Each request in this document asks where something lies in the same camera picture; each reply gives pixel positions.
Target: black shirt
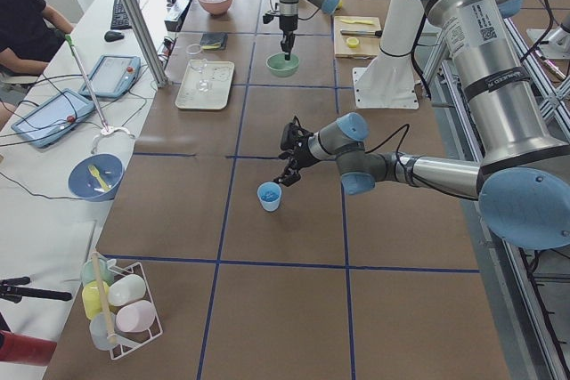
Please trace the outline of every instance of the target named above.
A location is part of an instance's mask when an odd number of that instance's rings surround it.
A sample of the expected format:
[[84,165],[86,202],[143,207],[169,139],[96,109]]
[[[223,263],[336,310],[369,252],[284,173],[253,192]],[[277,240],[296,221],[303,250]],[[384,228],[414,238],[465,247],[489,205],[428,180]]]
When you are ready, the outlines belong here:
[[45,25],[45,0],[0,0],[0,52],[11,48],[23,60],[50,61],[61,46]]

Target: chair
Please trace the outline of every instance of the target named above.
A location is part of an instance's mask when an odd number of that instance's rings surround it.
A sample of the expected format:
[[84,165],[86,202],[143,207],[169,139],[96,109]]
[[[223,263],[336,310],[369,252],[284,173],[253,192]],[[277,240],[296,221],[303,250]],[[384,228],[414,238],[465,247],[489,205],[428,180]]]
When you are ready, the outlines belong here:
[[6,69],[0,69],[0,85],[5,91],[19,91],[27,93],[28,89],[37,81],[38,76],[14,75]]

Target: person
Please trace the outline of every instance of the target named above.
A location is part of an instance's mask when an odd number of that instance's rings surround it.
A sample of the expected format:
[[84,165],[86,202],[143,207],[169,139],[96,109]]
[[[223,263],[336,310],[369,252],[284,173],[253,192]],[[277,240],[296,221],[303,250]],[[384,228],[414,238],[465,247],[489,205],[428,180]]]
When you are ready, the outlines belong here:
[[45,0],[0,0],[0,66],[13,74],[41,75],[72,29]]
[[8,104],[7,102],[0,102],[0,129],[4,128],[4,125],[10,120],[15,110],[16,106]]

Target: red object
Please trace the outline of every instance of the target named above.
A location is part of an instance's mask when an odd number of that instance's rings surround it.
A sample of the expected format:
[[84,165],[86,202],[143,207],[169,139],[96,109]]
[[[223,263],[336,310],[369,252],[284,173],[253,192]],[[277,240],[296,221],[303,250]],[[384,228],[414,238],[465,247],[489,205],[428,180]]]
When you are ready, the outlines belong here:
[[0,331],[0,360],[16,364],[46,366],[52,359],[56,342]]

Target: glass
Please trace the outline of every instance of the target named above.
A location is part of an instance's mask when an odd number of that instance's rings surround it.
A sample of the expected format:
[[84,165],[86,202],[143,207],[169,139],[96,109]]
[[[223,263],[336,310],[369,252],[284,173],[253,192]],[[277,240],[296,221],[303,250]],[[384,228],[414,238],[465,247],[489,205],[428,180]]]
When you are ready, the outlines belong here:
[[186,53],[189,57],[188,62],[191,69],[199,72],[199,81],[196,84],[196,89],[202,92],[208,91],[212,84],[204,78],[204,69],[208,66],[208,60],[204,56],[202,47],[199,44],[191,44],[186,48]]

